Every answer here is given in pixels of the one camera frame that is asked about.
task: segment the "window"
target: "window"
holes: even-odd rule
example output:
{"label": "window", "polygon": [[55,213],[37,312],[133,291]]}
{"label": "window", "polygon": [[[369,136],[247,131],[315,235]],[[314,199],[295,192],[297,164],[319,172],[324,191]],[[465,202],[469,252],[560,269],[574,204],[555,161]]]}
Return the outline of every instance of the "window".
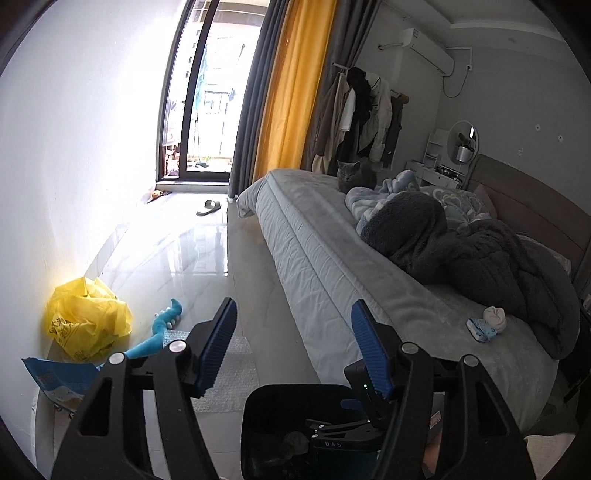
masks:
{"label": "window", "polygon": [[[177,32],[163,107],[158,176],[227,181],[244,91],[269,2],[192,3]],[[187,57],[191,71],[184,61],[177,65]]]}

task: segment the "yellow curtain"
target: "yellow curtain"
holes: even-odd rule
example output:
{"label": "yellow curtain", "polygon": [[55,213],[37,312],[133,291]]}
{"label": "yellow curtain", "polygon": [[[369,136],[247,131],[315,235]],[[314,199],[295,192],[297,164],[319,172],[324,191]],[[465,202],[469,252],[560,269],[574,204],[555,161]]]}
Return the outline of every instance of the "yellow curtain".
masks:
{"label": "yellow curtain", "polygon": [[254,180],[300,168],[337,0],[291,0],[273,64]]}

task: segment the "air conditioner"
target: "air conditioner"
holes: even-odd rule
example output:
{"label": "air conditioner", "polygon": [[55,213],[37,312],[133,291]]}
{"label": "air conditioner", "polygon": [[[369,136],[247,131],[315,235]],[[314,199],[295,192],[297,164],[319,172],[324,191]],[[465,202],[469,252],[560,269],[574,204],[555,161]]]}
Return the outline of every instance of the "air conditioner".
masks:
{"label": "air conditioner", "polygon": [[443,75],[453,72],[453,58],[425,34],[415,28],[407,28],[400,32],[400,47],[409,48],[418,53]]}

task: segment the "dark gray blanket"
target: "dark gray blanket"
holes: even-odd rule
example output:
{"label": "dark gray blanket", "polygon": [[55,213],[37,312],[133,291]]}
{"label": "dark gray blanket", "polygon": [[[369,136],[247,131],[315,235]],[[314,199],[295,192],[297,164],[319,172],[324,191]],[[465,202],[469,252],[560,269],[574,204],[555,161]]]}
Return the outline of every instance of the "dark gray blanket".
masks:
{"label": "dark gray blanket", "polygon": [[361,239],[422,284],[449,283],[519,317],[552,358],[573,350],[579,300],[568,275],[543,247],[523,244],[500,220],[447,231],[436,199],[403,192],[373,216]]}

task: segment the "bed frame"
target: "bed frame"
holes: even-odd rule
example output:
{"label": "bed frame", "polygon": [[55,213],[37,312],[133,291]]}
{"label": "bed frame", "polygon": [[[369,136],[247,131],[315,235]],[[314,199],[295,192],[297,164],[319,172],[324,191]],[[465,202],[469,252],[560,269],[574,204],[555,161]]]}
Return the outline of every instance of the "bed frame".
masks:
{"label": "bed frame", "polygon": [[498,219],[571,261],[571,280],[582,297],[591,277],[591,216],[529,175],[486,155],[477,155],[464,185],[483,185]]}

